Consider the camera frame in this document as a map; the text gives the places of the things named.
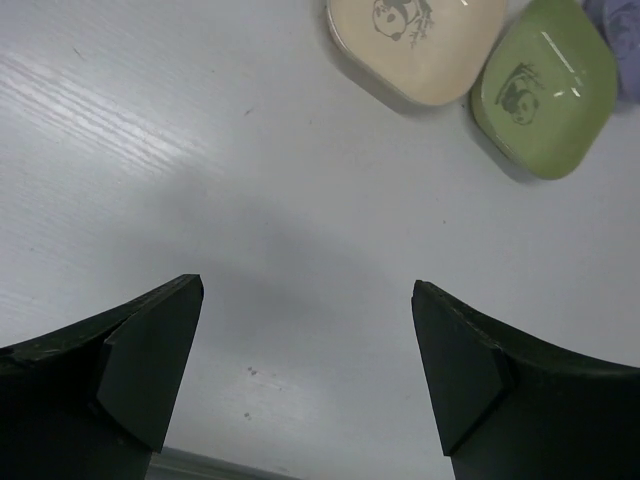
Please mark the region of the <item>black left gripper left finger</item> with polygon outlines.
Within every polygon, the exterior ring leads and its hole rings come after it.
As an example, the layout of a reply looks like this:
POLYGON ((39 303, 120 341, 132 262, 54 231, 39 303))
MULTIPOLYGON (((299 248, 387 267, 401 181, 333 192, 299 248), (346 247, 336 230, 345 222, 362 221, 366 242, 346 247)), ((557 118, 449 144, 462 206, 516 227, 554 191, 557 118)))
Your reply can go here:
POLYGON ((162 450, 203 303, 184 274, 1 350, 4 479, 142 479, 162 450))

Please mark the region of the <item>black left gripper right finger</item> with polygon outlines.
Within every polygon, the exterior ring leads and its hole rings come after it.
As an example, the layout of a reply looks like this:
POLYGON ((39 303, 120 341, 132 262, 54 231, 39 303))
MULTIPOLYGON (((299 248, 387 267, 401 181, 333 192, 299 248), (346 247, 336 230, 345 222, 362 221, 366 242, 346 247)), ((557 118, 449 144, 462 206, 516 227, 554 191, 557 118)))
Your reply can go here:
POLYGON ((441 447, 458 479, 635 479, 639 371, 563 349, 414 285, 441 447))

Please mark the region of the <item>green panda plate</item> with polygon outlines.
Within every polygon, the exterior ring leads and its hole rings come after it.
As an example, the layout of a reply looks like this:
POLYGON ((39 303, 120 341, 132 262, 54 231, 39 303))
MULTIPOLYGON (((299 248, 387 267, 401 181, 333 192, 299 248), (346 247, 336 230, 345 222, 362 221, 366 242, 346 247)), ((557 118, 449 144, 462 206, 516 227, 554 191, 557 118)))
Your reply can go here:
POLYGON ((542 180, 572 173, 617 100, 614 55, 577 1, 532 1, 471 90, 481 131, 542 180))

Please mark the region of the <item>cream panda plate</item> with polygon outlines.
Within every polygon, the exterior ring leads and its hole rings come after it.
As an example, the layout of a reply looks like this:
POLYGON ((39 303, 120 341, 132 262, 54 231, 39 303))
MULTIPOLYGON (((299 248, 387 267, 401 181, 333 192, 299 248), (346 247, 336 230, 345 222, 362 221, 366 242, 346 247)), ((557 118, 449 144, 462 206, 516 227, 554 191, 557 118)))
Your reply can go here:
POLYGON ((503 27, 505 0, 331 0, 331 36, 343 54, 411 103, 465 95, 503 27))

